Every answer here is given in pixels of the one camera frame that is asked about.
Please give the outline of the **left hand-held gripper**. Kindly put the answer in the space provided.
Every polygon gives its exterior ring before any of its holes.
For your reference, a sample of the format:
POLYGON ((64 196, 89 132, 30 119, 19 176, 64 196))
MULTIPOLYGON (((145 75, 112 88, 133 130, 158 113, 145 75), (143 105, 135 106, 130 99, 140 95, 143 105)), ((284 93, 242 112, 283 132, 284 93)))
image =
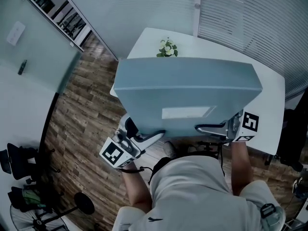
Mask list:
POLYGON ((145 150, 159 141, 165 134, 165 130, 157 131, 137 142, 135 138, 139 132, 130 115, 126 113, 121 117, 119 128, 112 137, 108 137, 99 155, 113 168, 123 169, 125 166, 139 158, 145 150))

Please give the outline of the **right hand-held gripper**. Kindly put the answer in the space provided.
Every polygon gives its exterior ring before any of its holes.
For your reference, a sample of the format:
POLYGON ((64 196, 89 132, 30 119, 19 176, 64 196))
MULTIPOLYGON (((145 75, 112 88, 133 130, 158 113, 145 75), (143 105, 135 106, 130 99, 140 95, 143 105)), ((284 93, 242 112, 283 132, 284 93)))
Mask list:
POLYGON ((258 130, 259 116, 241 110, 234 117, 223 124, 201 124, 194 128, 199 133, 226 133, 224 143, 230 142, 248 142, 252 140, 258 130))

